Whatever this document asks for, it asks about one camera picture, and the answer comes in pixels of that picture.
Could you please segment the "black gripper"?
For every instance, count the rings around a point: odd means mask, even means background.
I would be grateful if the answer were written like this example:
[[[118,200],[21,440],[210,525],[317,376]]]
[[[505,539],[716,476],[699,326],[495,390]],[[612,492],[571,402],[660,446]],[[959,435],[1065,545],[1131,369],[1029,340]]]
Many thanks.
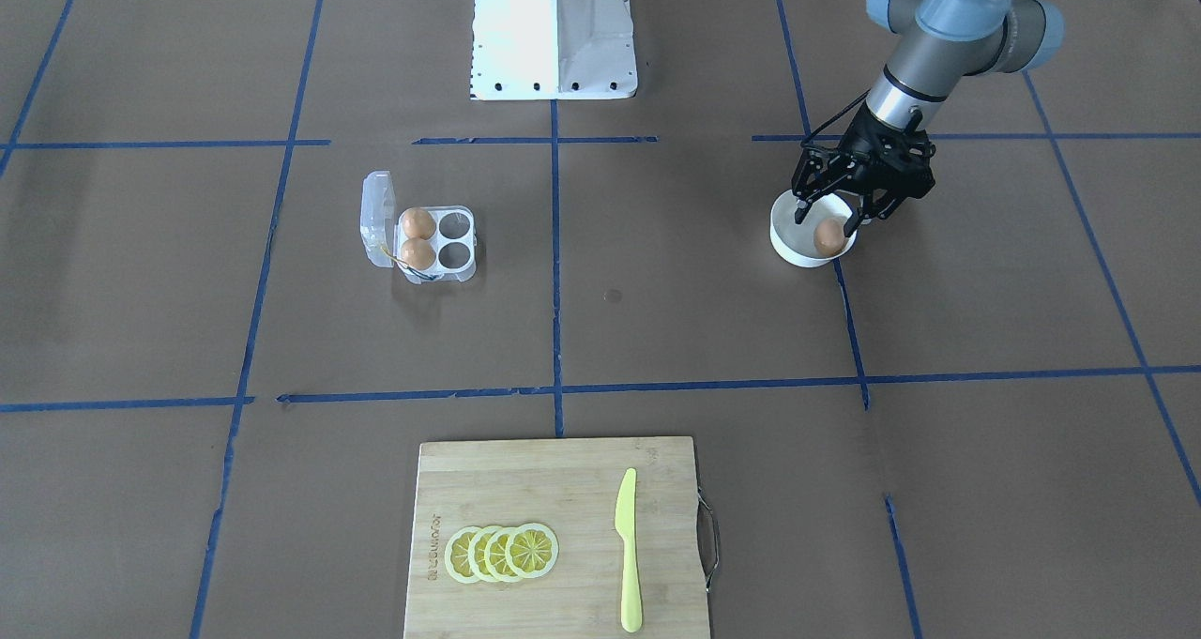
[[[926,131],[918,130],[922,121],[918,113],[902,129],[892,129],[871,112],[858,112],[836,147],[806,136],[791,177],[797,201],[794,222],[805,223],[815,199],[841,191],[854,197],[847,201],[852,216],[846,221],[846,235],[850,238],[866,221],[886,220],[901,203],[926,197],[936,186],[931,168],[936,144]]]

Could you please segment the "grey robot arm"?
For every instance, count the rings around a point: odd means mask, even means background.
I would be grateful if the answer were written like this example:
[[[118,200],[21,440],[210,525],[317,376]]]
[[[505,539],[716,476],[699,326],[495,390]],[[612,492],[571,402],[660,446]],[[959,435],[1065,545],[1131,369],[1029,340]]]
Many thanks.
[[[836,145],[806,136],[790,183],[795,223],[837,191],[858,197],[844,235],[934,189],[927,129],[964,76],[1038,68],[1066,35],[1062,11],[1042,0],[866,0],[866,11],[898,44],[844,106],[850,123]]]

